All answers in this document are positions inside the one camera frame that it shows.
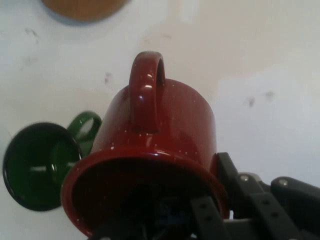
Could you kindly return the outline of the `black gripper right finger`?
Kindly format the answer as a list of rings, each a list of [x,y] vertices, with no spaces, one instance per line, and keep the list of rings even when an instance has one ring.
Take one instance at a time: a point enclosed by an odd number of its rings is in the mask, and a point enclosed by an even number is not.
[[[292,177],[266,184],[253,173],[240,173],[226,152],[217,154],[217,178],[236,219],[257,226],[249,235],[270,240],[320,238],[320,189]]]

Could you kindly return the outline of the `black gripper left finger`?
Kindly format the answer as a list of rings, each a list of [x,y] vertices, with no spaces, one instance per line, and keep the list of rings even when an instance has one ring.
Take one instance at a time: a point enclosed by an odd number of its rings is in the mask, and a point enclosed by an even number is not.
[[[190,201],[196,235],[199,240],[230,240],[217,207],[210,196],[194,198]]]

